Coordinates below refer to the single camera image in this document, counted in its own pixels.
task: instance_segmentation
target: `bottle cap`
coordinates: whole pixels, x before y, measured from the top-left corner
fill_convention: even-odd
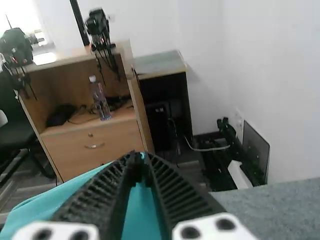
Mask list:
[[[89,80],[90,80],[91,83],[95,83],[97,81],[97,78],[96,78],[95,75],[93,75],[93,76],[89,77]]]

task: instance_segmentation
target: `teal fabric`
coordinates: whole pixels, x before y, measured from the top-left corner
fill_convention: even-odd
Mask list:
[[[49,220],[53,213],[83,184],[107,165],[86,172],[47,192],[18,204],[9,214],[0,240],[9,240],[21,227],[40,220]],[[130,191],[122,240],[161,240],[156,208],[150,188],[138,183]]]

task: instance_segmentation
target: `black pole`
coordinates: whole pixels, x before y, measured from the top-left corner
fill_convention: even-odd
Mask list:
[[[8,24],[9,24],[10,28],[12,29],[12,26],[11,26],[11,23],[10,23],[10,21],[9,21],[8,15],[5,14],[5,17],[6,17],[6,20],[8,21]]]
[[[70,0],[70,3],[71,3],[71,7],[72,7],[72,10],[74,13],[76,24],[78,25],[78,28],[79,28],[79,32],[80,32],[80,35],[82,38],[83,45],[88,46],[90,42],[89,42],[88,35],[85,31],[85,24],[84,24],[84,20],[82,18],[81,12],[80,12],[78,1],[77,0]]]

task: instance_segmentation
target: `drawer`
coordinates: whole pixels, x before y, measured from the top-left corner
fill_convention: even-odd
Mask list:
[[[43,136],[42,140],[64,182],[132,150],[144,151],[136,120]]]

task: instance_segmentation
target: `gray table surface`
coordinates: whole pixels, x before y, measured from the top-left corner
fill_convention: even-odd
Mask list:
[[[133,66],[138,75],[170,72],[185,68],[185,63],[177,50],[136,57]]]
[[[212,195],[261,240],[320,239],[320,178]]]

